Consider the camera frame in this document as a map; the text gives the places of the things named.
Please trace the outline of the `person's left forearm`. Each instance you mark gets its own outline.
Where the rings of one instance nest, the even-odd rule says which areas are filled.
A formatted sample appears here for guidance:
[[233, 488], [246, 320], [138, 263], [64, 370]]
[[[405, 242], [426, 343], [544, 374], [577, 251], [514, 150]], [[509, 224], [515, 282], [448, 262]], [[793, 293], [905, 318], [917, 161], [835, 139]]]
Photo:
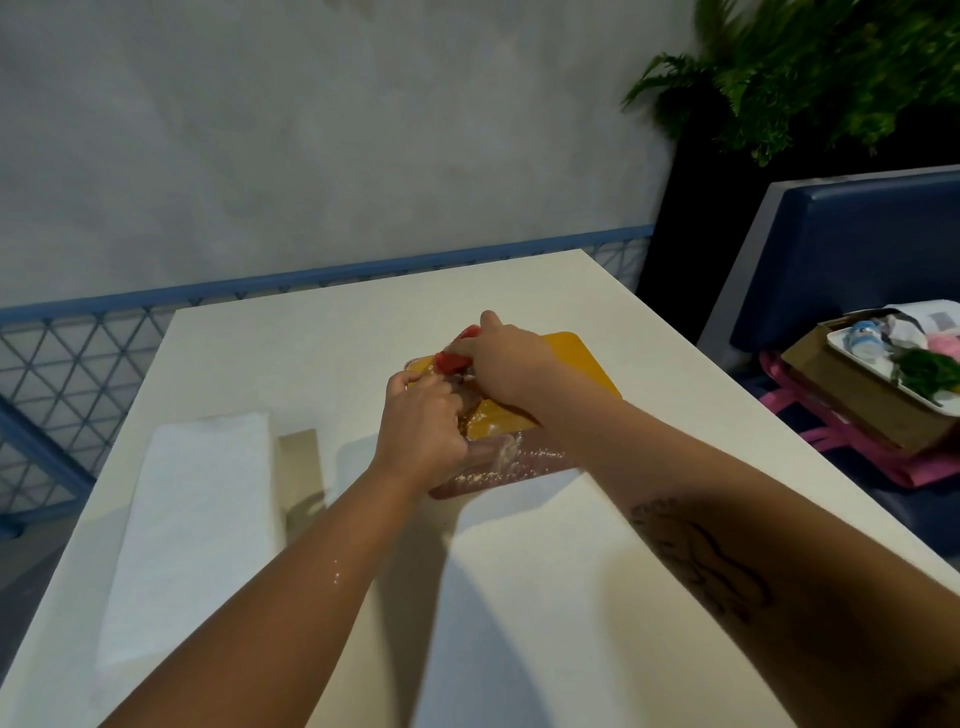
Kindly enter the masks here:
[[426, 668], [440, 543], [407, 523], [452, 467], [374, 464], [118, 706], [101, 728], [306, 728], [375, 577], [401, 725]]

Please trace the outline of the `beige flat card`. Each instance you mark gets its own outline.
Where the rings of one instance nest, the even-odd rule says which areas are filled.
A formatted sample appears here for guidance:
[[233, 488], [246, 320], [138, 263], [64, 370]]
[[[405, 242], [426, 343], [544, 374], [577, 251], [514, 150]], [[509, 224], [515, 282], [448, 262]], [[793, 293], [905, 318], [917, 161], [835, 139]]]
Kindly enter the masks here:
[[278, 488], [287, 536], [296, 537], [326, 507], [326, 491], [314, 428], [277, 439]]

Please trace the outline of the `person's right hand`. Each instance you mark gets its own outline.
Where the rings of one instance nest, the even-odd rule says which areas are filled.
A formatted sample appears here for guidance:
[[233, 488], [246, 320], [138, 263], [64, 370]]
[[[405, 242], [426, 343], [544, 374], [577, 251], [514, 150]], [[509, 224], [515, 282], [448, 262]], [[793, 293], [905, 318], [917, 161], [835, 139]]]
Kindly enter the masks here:
[[562, 362], [539, 334], [511, 323], [505, 325], [505, 342], [483, 365], [472, 366], [481, 390], [498, 404], [539, 418], [545, 387]]

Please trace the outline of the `person's right forearm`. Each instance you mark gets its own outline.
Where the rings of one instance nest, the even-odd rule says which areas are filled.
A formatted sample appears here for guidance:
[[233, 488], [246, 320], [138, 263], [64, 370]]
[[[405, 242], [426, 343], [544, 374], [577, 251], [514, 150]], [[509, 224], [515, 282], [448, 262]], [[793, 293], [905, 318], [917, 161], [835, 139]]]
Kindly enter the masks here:
[[591, 386], [527, 410], [801, 728], [960, 728], [960, 595], [796, 491]]

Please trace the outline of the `green leafy item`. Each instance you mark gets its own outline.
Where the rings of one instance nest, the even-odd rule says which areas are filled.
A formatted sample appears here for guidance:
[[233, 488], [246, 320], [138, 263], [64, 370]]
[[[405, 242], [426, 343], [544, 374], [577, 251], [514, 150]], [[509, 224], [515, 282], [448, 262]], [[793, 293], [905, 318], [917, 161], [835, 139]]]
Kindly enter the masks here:
[[900, 348], [891, 354], [891, 382], [934, 403], [946, 392], [960, 395], [960, 361], [928, 349]]

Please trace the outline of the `red plastic tool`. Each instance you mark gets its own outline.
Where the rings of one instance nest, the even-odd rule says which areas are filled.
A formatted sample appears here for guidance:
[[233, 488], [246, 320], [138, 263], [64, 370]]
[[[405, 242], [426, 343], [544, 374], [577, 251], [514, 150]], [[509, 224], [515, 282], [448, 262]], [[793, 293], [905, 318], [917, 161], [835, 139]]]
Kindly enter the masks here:
[[[472, 339], [481, 333], [482, 327], [474, 323], [465, 328], [453, 342], [456, 343], [462, 340]], [[434, 355], [433, 365], [436, 372], [445, 377], [459, 375], [468, 371], [473, 366], [473, 358], [444, 349]]]

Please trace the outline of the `blue and white small toy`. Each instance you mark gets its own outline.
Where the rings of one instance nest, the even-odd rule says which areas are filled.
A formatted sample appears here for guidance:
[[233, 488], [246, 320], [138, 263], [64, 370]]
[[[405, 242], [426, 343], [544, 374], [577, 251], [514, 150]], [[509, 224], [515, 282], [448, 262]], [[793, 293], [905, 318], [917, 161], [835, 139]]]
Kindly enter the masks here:
[[882, 330], [875, 320], [857, 321], [846, 331], [845, 350], [853, 357], [872, 362], [883, 358], [887, 353]]

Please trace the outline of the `white folded towel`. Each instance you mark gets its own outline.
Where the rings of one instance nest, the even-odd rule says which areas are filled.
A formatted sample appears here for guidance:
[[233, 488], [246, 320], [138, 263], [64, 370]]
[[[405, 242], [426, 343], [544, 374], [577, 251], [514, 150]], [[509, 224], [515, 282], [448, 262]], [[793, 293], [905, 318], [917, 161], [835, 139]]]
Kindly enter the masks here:
[[158, 427], [134, 487], [102, 615], [91, 698], [101, 715], [285, 544], [268, 412]]

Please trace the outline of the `pink bag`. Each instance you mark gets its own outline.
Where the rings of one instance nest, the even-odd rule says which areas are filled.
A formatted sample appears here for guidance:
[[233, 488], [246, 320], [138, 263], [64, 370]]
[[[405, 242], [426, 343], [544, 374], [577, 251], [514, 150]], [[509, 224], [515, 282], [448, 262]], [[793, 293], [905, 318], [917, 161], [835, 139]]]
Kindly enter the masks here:
[[882, 443], [840, 415], [814, 394], [810, 385], [801, 383], [797, 375], [790, 373], [779, 354], [762, 352], [759, 365], [776, 385], [774, 390], [763, 394], [759, 402], [782, 421], [792, 407], [813, 419], [809, 426], [793, 423], [790, 428], [817, 452], [850, 450], [857, 453], [894, 486], [907, 491], [941, 485], [960, 487], [960, 454], [934, 451], [908, 455], [891, 444]]

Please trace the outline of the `blue mesh railing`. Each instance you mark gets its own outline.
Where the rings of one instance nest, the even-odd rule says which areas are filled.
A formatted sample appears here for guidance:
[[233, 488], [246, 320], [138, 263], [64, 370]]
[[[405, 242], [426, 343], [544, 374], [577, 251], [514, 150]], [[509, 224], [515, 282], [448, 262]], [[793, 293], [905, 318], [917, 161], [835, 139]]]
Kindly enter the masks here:
[[0, 541], [83, 508], [180, 310], [576, 250], [635, 288], [654, 229], [0, 307]]

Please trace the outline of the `person's left hand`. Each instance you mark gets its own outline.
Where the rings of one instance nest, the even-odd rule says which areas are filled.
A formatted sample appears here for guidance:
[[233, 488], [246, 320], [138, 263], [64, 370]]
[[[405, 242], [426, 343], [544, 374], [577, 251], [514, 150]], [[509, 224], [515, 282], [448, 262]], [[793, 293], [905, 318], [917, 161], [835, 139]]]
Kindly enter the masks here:
[[385, 398], [370, 477], [411, 494], [452, 478], [469, 450], [458, 429], [460, 406], [454, 398]]

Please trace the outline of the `white printed paper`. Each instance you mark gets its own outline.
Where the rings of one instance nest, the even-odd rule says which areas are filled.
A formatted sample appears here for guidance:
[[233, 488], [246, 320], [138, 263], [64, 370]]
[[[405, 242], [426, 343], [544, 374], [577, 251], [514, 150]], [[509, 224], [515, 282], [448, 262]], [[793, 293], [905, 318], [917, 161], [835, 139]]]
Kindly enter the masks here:
[[909, 322], [927, 337], [944, 334], [960, 338], [960, 301], [941, 298], [890, 303], [885, 310], [898, 320]]

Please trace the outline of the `white tray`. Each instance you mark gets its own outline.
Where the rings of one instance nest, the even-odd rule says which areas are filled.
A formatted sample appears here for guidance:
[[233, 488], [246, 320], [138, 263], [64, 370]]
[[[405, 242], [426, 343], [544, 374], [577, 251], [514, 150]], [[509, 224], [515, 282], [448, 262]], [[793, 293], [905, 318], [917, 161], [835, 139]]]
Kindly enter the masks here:
[[[846, 351], [844, 346], [845, 334], [851, 325], [867, 319], [874, 320], [878, 323], [887, 350], [882, 358], [871, 362], [855, 358]], [[842, 357], [849, 359], [854, 364], [860, 366], [883, 382], [890, 384], [897, 391], [906, 394], [933, 412], [949, 418], [960, 419], [960, 394], [942, 392], [935, 395], [934, 402], [930, 402], [921, 398], [918, 394], [907, 390], [905, 387], [892, 383], [893, 363], [891, 361], [891, 355], [899, 349], [919, 348], [927, 350], [928, 336], [919, 331], [918, 328], [909, 321], [902, 321], [893, 316], [885, 307], [870, 311], [863, 310], [854, 312], [851, 316], [850, 323], [843, 323], [838, 330], [827, 334], [826, 342], [831, 349]]]

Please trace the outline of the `brown dough lump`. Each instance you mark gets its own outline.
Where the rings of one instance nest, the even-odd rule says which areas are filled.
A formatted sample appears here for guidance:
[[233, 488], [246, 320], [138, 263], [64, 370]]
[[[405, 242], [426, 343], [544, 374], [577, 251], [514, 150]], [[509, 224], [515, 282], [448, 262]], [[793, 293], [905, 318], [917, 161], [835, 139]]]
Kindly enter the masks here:
[[463, 438], [469, 439], [471, 419], [485, 397], [472, 374], [457, 373], [449, 378], [453, 393], [460, 399], [458, 410], [458, 430]]

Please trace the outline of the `black planter box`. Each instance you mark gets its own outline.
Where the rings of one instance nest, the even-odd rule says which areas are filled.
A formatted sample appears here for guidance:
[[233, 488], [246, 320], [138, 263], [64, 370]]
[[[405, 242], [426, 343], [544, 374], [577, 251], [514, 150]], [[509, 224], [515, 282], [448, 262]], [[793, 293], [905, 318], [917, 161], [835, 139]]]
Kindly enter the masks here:
[[914, 105], [894, 131], [867, 146], [830, 140], [827, 123], [801, 116], [792, 145], [764, 166], [725, 148], [733, 119], [714, 91], [692, 91], [635, 294], [696, 344], [770, 184], [960, 164], [960, 106]]

